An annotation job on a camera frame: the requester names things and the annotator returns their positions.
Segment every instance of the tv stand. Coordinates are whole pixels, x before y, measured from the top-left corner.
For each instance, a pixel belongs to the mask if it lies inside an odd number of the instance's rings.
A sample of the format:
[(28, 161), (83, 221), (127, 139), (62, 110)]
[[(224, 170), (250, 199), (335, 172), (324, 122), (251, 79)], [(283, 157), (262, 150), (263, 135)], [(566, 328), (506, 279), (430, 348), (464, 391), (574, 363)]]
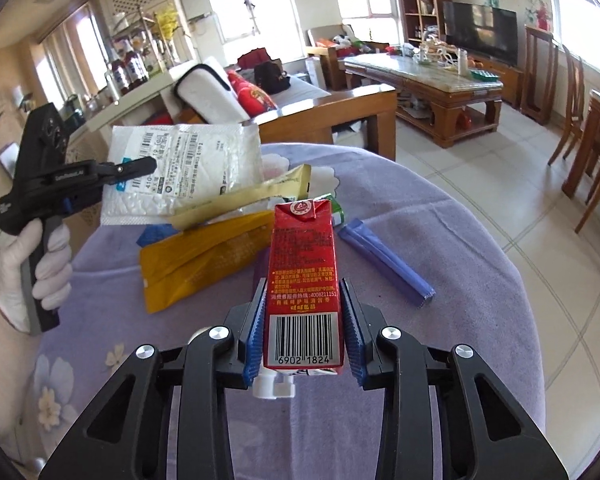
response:
[(517, 66), (510, 66), (501, 61), (492, 59), (484, 54), (470, 52), (471, 57), (480, 61), (485, 70), (496, 74), (504, 88), (502, 89), (502, 99), (513, 106), (516, 110), (520, 108), (520, 97), (522, 96), (523, 71)]

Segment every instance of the blue logo on package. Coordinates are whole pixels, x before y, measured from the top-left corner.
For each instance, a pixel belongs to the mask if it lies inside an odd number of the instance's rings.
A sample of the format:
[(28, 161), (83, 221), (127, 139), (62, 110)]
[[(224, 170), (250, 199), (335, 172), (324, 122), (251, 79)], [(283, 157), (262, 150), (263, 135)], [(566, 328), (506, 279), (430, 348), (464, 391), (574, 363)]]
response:
[[(122, 159), (122, 164), (124, 164), (125, 162), (130, 162), (131, 159), (128, 158), (128, 156), (126, 156), (125, 158)], [(124, 191), (126, 189), (126, 180), (124, 182), (119, 182), (116, 184), (116, 189), (118, 191)]]

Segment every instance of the black bag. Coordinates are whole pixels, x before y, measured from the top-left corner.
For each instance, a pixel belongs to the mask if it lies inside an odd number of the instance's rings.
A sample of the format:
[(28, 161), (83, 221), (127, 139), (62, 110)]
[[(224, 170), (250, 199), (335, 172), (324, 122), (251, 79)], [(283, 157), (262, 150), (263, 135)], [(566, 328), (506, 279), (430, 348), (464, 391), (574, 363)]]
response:
[(280, 67), (272, 61), (265, 61), (253, 69), (256, 86), (262, 88), (267, 94), (273, 95), (291, 86), (289, 76), (282, 72)]

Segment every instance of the yellow wrapper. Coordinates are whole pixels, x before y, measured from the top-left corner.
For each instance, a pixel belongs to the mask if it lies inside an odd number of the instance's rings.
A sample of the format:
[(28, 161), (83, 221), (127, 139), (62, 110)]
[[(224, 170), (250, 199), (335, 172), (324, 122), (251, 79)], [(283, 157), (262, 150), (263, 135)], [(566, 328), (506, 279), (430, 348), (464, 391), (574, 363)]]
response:
[(149, 314), (249, 265), (271, 243), (273, 211), (231, 218), (148, 245), (140, 250)]
[(308, 197), (310, 179), (311, 166), (301, 164), (262, 184), (236, 189), (205, 202), (176, 209), (176, 214), (169, 218), (169, 222), (179, 231), (184, 231), (264, 198), (283, 196), (290, 198), (292, 202), (305, 200)]

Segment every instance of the white plastic package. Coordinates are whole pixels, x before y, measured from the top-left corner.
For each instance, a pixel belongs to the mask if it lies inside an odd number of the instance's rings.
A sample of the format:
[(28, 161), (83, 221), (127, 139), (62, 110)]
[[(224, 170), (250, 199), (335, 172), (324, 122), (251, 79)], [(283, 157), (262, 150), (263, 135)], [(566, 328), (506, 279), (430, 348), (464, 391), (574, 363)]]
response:
[(152, 156), (157, 169), (102, 192), (103, 225), (167, 223), (178, 207), (263, 182), (257, 125), (114, 126), (109, 161)]

